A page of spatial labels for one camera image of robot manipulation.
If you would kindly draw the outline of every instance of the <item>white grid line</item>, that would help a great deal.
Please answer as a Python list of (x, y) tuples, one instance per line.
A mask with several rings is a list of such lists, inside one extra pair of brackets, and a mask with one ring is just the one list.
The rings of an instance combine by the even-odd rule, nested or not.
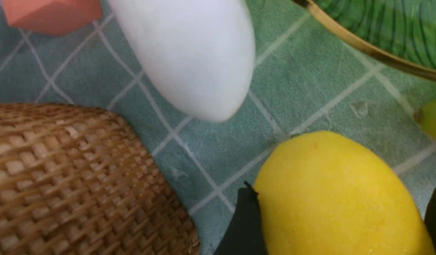
[(326, 105), (324, 105), (322, 108), (320, 108), (318, 111), (316, 111), (313, 115), (311, 115), (307, 120), (305, 120), (303, 123), (301, 123), (295, 129), (293, 129), (293, 131), (290, 132), (289, 135), (302, 133), (308, 126), (313, 124), (315, 121), (317, 121), (322, 116), (327, 115), (332, 108), (334, 108), (338, 103), (340, 103), (342, 100), (344, 100), (344, 98), (346, 98), (352, 92), (357, 90), (360, 86), (365, 84), (369, 79), (371, 79), (375, 75), (375, 73), (377, 73), (378, 71), (380, 71), (383, 68), (384, 68), (384, 65), (381, 65), (381, 64), (376, 65), (373, 68), (371, 68), (360, 79), (357, 79), (353, 84), (351, 84), (346, 89), (344, 89), (343, 92), (338, 94), (335, 98), (333, 98), (331, 101), (326, 103)]
[[(117, 62), (119, 62), (123, 68), (126, 69), (126, 71), (134, 78), (136, 79), (135, 74), (132, 72), (132, 70), (124, 63), (124, 61), (119, 57), (119, 55), (116, 53), (116, 51), (113, 49), (112, 45), (109, 43), (108, 39), (106, 38), (106, 36), (101, 32), (100, 27), (98, 26), (98, 24), (94, 21), (93, 25), (95, 26), (95, 30), (98, 32), (98, 35), (100, 36), (101, 40), (103, 41), (104, 45), (106, 46), (106, 48), (109, 50), (109, 52), (111, 53), (111, 55), (116, 59)], [(145, 97), (147, 98), (147, 100), (150, 102), (150, 105), (152, 106), (153, 110), (155, 111), (156, 115), (158, 116), (158, 118), (160, 119), (161, 123), (166, 127), (166, 129), (168, 130), (169, 133), (172, 133), (174, 139), (177, 141), (177, 143), (184, 148), (184, 150), (187, 152), (189, 158), (195, 163), (195, 165), (197, 166), (197, 168), (199, 169), (199, 171), (202, 173), (202, 175), (205, 177), (205, 179), (207, 180), (208, 184), (210, 184), (210, 186), (213, 188), (213, 190), (216, 190), (218, 193), (218, 197), (223, 201), (223, 203), (227, 206), (227, 208), (229, 208), (229, 210), (233, 213), (235, 208), (233, 205), (231, 205), (231, 203), (229, 202), (229, 200), (227, 199), (227, 197), (223, 194), (222, 191), (217, 190), (217, 185), (215, 183), (215, 181), (213, 181), (213, 179), (211, 178), (211, 176), (205, 171), (205, 169), (202, 167), (201, 163), (197, 160), (197, 158), (195, 157), (195, 155), (188, 149), (188, 147), (186, 146), (186, 144), (182, 141), (182, 139), (174, 132), (174, 130), (172, 129), (172, 127), (169, 125), (169, 123), (166, 121), (166, 118), (164, 117), (163, 113), (161, 112), (161, 110), (159, 109), (158, 105), (156, 104), (155, 100), (153, 99), (150, 91), (147, 89), (147, 87), (140, 81), (140, 79), (136, 80), (137, 84), (140, 86), (140, 88), (142, 89), (142, 91), (145, 94)]]
[(426, 158), (430, 157), (434, 152), (436, 152), (436, 145), (431, 144), (425, 149), (418, 152), (413, 157), (407, 159), (403, 163), (400, 163), (399, 165), (395, 166), (393, 168), (394, 173), (397, 175), (400, 175), (401, 173), (404, 173), (410, 169), (412, 169), (414, 166), (418, 165), (419, 163), (423, 162)]
[[(109, 21), (111, 21), (114, 18), (114, 14), (111, 13), (102, 23), (101, 23), (101, 28), (105, 27)], [(64, 60), (64, 62), (62, 62), (62, 64), (57, 68), (56, 71), (54, 71), (54, 74), (51, 76), (51, 80), (55, 81), (57, 79), (57, 76), (59, 76), (59, 74), (64, 71), (64, 69), (67, 67), (67, 65), (70, 63), (70, 61), (82, 50), (82, 48), (84, 48), (84, 46), (87, 44), (87, 42), (92, 39), (95, 35), (97, 34), (96, 29), (93, 30), (73, 51), (72, 53), (70, 53), (70, 55)], [(37, 99), (35, 100), (35, 103), (38, 103), (43, 96), (46, 94), (46, 92), (48, 92), (49, 88), (50, 88), (50, 83), (47, 82), (45, 84), (45, 86), (43, 87), (43, 89), (41, 90), (40, 94), (38, 95)], [(61, 96), (62, 94), (64, 94), (64, 92), (62, 92), (58, 87), (53, 87), (53, 89), (59, 93)]]
[[(353, 56), (359, 60), (359, 62), (366, 68), (372, 68), (373, 64), (363, 55), (363, 53), (357, 51), (356, 49), (350, 47), (346, 43), (342, 42), (342, 44), (353, 54)], [(412, 105), (408, 102), (407, 98), (405, 98), (401, 92), (397, 89), (396, 86), (392, 84), (392, 82), (381, 72), (375, 74), (375, 78), (385, 87), (385, 89), (394, 97), (394, 99), (401, 105), (404, 111), (413, 118), (413, 113), (415, 112)], [(427, 136), (432, 144), (436, 147), (436, 141)]]
[[(272, 44), (270, 44), (262, 54), (260, 54), (255, 60), (255, 69), (263, 63), (275, 50), (277, 50), (286, 40), (293, 35), (306, 21), (310, 18), (310, 14), (307, 12), (303, 14), (297, 21), (295, 21), (281, 36), (278, 37)], [(252, 89), (249, 89), (248, 96), (253, 101), (255, 106), (259, 109), (265, 119), (268, 121), (270, 126), (273, 128), (273, 133), (281, 137), (286, 137), (286, 133), (282, 130), (278, 123), (274, 120), (273, 116), (259, 100), (259, 98), (254, 94)]]
[(17, 52), (20, 50), (20, 48), (23, 45), (24, 45), (24, 38), (21, 39), (21, 41), (17, 44), (15, 49), (12, 51), (12, 53), (10, 53), (7, 56), (7, 58), (4, 60), (4, 63), (2, 63), (2, 65), (0, 66), (0, 73), (2, 72), (2, 70), (4, 70), (4, 68), (7, 66), (7, 64), (9, 64), (10, 60), (12, 60), (12, 58), (15, 57), (15, 55), (17, 54)]
[(283, 44), (292, 34), (295, 33), (306, 21), (310, 18), (310, 14), (304, 13), (297, 21), (295, 21), (285, 32), (281, 34), (267, 49), (257, 57), (255, 66), (258, 67), (268, 56), (270, 56), (281, 44)]
[(27, 45), (29, 46), (29, 48), (30, 48), (30, 51), (32, 52), (32, 54), (34, 55), (34, 57), (35, 57), (35, 61), (37, 62), (37, 64), (38, 64), (38, 67), (40, 68), (40, 71), (41, 71), (41, 73), (43, 74), (43, 77), (45, 77), (45, 79), (47, 80), (47, 82), (48, 82), (48, 84), (49, 85), (51, 85), (51, 87), (53, 87), (53, 89), (54, 90), (56, 90), (56, 92), (58, 92), (58, 94), (61, 96), (61, 97), (63, 97), (65, 100), (67, 100), (67, 102), (69, 102), (69, 103), (71, 103), (71, 104), (75, 104), (74, 102), (73, 102), (73, 100), (68, 96), (68, 95), (66, 95), (57, 85), (56, 85), (56, 83), (54, 82), (54, 80), (53, 79), (51, 79), (49, 76), (48, 76), (48, 74), (46, 73), (46, 70), (45, 70), (45, 67), (43, 66), (43, 63), (41, 62), (41, 60), (40, 60), (40, 57), (38, 56), (38, 53), (37, 53), (37, 51), (35, 50), (35, 47), (34, 47), (34, 45), (30, 42), (30, 40), (29, 40), (29, 35), (30, 35), (30, 31), (26, 34), (26, 33), (24, 33), (24, 31), (22, 30), (22, 29), (18, 29), (19, 30), (19, 32), (21, 33), (21, 35), (22, 35), (22, 37), (23, 37), (23, 40), (27, 43)]
[(144, 74), (144, 71), (140, 71), (139, 73), (137, 73), (137, 75), (136, 75), (136, 77), (135, 77), (135, 79), (133, 79), (128, 85), (126, 85), (125, 87), (124, 87), (124, 89), (122, 89), (122, 91), (120, 91), (112, 100), (111, 100), (111, 102), (108, 104), (108, 106), (106, 107), (106, 109), (107, 110), (111, 110), (113, 107), (114, 107), (114, 105), (115, 105), (115, 103), (117, 103), (122, 97), (124, 97), (128, 92), (129, 92), (129, 90), (130, 89), (132, 89), (135, 85), (136, 85), (136, 83), (137, 83), (137, 80), (139, 80), (140, 78), (142, 78), (142, 76), (143, 76), (143, 74)]
[[(218, 187), (218, 190), (223, 191), (230, 185), (232, 185), (235, 181), (237, 181), (240, 177), (245, 175), (247, 172), (249, 172), (255, 165), (260, 163), (264, 158), (268, 157), (271, 152), (275, 149), (275, 146), (270, 147), (266, 150), (264, 150), (262, 153), (257, 155), (255, 158), (253, 158), (251, 161), (249, 161), (242, 169), (238, 170), (234, 175), (232, 175), (227, 181), (223, 182)], [(196, 205), (194, 205), (189, 211), (189, 215), (193, 215), (195, 212), (200, 210), (203, 206), (205, 206), (210, 200), (215, 198), (218, 195), (218, 192), (215, 190), (208, 194), (205, 198), (203, 198), (200, 202), (198, 202)]]
[(193, 120), (193, 117), (188, 116), (184, 118), (174, 129), (174, 132), (169, 133), (166, 138), (158, 144), (158, 146), (152, 151), (152, 156), (156, 157), (161, 150), (169, 143), (169, 141), (174, 137), (174, 134), (178, 134), (188, 123)]

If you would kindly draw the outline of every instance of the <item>gold rim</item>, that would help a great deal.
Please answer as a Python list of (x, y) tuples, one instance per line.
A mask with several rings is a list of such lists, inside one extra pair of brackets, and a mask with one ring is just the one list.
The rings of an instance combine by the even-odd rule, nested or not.
[(341, 26), (337, 21), (328, 16), (328, 14), (326, 14), (312, 0), (293, 0), (293, 2), (307, 9), (310, 14), (324, 27), (357, 50), (360, 50), (372, 58), (375, 58), (382, 63), (390, 65), (406, 73), (436, 81), (436, 70), (404, 60), (389, 52), (381, 50), (374, 45), (371, 45)]

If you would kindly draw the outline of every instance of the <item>white egg-shaped object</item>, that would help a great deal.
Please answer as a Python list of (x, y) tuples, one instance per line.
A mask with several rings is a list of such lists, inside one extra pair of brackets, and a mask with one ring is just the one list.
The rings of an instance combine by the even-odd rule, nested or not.
[(226, 121), (247, 95), (255, 40), (244, 0), (108, 0), (145, 74), (184, 113)]

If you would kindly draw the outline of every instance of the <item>yellow lemon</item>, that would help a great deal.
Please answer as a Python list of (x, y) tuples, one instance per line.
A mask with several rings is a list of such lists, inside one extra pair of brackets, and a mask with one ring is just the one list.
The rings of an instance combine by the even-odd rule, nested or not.
[(413, 117), (422, 130), (436, 140), (436, 100), (427, 103)]
[(341, 135), (321, 131), (280, 144), (254, 189), (270, 255), (435, 254), (399, 178)]

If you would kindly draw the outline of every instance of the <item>green plate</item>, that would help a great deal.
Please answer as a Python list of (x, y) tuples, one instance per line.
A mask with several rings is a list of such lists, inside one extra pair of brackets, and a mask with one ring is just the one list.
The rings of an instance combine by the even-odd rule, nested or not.
[(378, 49), (436, 75), (436, 0), (294, 0), (315, 3), (330, 18)]

